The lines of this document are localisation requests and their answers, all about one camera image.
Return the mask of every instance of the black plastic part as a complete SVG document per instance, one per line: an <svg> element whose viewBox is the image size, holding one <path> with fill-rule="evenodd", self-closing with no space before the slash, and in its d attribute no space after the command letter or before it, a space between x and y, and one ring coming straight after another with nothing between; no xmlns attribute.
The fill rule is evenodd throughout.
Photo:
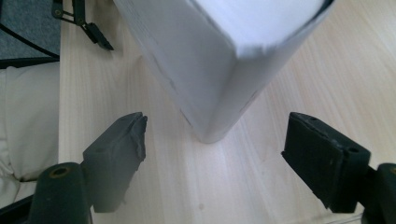
<svg viewBox="0 0 396 224"><path fill-rule="evenodd" d="M92 223L81 166L67 162L51 166L37 181L29 224Z"/></svg>
<svg viewBox="0 0 396 224"><path fill-rule="evenodd" d="M33 196L10 204L0 209L0 223L24 224L27 223Z"/></svg>
<svg viewBox="0 0 396 224"><path fill-rule="evenodd" d="M384 163L377 169L375 193L386 223L396 222L396 164Z"/></svg>
<svg viewBox="0 0 396 224"><path fill-rule="evenodd" d="M334 213L353 213L370 151L319 119L290 113L286 162Z"/></svg>
<svg viewBox="0 0 396 224"><path fill-rule="evenodd" d="M376 220L374 223L385 223L382 218L381 206L377 197L376 179L378 172L369 167L366 176L359 183L359 202L364 206L364 216L367 219Z"/></svg>
<svg viewBox="0 0 396 224"><path fill-rule="evenodd" d="M146 158L147 120L142 113L122 117L84 151L81 166L95 212L114 212L123 201L134 172Z"/></svg>
<svg viewBox="0 0 396 224"><path fill-rule="evenodd" d="M361 216L361 224L387 224L383 217L373 216L365 209Z"/></svg>
<svg viewBox="0 0 396 224"><path fill-rule="evenodd" d="M77 26L85 24L85 0L73 0L74 22Z"/></svg>
<svg viewBox="0 0 396 224"><path fill-rule="evenodd" d="M51 9L52 17L55 19L61 19L64 16L64 1L63 0L53 0L52 9Z"/></svg>
<svg viewBox="0 0 396 224"><path fill-rule="evenodd" d="M114 50L95 23L85 24L81 28L94 44L97 43L102 49Z"/></svg>
<svg viewBox="0 0 396 224"><path fill-rule="evenodd" d="M56 63L59 59L55 58L21 58L21 59L6 59L0 60L0 69L6 69L10 66L12 67L26 67L33 66L42 63Z"/></svg>

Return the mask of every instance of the floor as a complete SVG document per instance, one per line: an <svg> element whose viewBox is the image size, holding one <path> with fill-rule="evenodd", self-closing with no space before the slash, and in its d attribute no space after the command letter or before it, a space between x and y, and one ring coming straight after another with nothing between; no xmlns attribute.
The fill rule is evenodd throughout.
<svg viewBox="0 0 396 224"><path fill-rule="evenodd" d="M52 18L51 0L0 0L0 22L18 35L60 53L61 21ZM0 31L0 60L47 57Z"/></svg>

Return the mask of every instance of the black metal clip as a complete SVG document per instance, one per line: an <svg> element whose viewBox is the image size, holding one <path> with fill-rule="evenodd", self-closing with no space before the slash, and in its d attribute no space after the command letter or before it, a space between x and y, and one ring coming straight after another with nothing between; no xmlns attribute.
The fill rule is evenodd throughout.
<svg viewBox="0 0 396 224"><path fill-rule="evenodd" d="M113 50L113 47L102 32L100 32L96 24L85 21L85 0L73 0L73 13L64 11L63 0L53 0L51 13L55 19L73 23L81 27L90 40L94 44L97 43L102 49Z"/></svg>
<svg viewBox="0 0 396 224"><path fill-rule="evenodd" d="M370 151L314 117L290 113L282 156L334 213L364 207L362 223L395 223L396 164L369 166Z"/></svg>

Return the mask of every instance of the beige cushion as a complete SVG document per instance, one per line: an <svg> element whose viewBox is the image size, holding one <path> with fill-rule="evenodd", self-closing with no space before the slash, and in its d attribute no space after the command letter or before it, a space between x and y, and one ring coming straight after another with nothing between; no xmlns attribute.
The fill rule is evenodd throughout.
<svg viewBox="0 0 396 224"><path fill-rule="evenodd" d="M59 63L0 70L0 207L57 163L58 122Z"/></svg>

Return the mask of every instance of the wood grain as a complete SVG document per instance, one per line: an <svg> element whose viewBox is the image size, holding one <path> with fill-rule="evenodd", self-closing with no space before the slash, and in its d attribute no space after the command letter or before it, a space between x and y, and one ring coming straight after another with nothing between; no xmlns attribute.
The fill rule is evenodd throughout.
<svg viewBox="0 0 396 224"><path fill-rule="evenodd" d="M396 2L338 1L330 17L221 141L205 145L150 73L112 1L87 0L111 42L108 52L63 23L60 161L82 151L118 117L148 116L147 158L115 214L94 223L344 223L280 156L288 115L332 125L372 151L371 165L396 161Z"/></svg>

